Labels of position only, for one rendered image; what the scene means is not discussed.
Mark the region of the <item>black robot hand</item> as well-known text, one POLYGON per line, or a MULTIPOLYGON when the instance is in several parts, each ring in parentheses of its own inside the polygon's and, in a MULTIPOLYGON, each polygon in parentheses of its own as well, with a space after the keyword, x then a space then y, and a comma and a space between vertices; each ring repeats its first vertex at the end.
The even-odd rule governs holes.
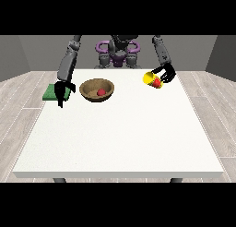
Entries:
POLYGON ((54 84, 54 93, 58 100, 58 106, 63 107, 65 102, 65 89, 69 88, 73 92, 76 92, 76 85, 68 81, 57 81, 54 84))
POLYGON ((176 75, 176 72, 175 72, 173 66, 171 65, 171 63, 166 63, 164 66, 159 66, 159 67, 153 69, 152 73, 157 74, 161 70, 165 70, 165 73, 160 77, 160 80, 163 83, 170 83, 176 75))

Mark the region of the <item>yellow cup with melon print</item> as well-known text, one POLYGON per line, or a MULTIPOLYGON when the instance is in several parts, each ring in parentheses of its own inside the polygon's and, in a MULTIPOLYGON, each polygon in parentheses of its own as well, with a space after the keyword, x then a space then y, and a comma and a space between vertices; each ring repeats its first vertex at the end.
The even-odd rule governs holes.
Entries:
POLYGON ((143 76, 143 82, 151 87, 154 87, 155 89, 160 89, 163 86, 163 82, 160 80, 160 77, 152 72, 147 72, 143 76))

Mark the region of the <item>green square pad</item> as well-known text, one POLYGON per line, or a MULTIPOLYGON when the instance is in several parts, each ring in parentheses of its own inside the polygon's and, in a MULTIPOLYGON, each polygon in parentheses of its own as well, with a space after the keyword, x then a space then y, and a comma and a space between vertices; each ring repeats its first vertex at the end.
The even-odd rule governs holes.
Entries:
MULTIPOLYGON (((69 96, 71 93, 71 89, 66 88, 65 89, 65 99, 68 100, 69 96)), ((54 84, 49 84, 46 91, 44 92, 44 94, 42 95, 42 99, 44 101, 56 101, 56 95, 54 93, 54 84)))

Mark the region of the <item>brown wooden bowl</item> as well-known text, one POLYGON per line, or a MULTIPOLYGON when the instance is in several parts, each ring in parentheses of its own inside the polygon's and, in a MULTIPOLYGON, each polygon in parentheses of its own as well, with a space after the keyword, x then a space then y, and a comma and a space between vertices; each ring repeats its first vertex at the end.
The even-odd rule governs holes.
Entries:
POLYGON ((89 102, 104 102, 114 93, 114 85, 104 78, 93 78, 83 82, 79 87, 80 94, 89 102), (104 89, 106 94, 98 96, 99 89, 104 89))

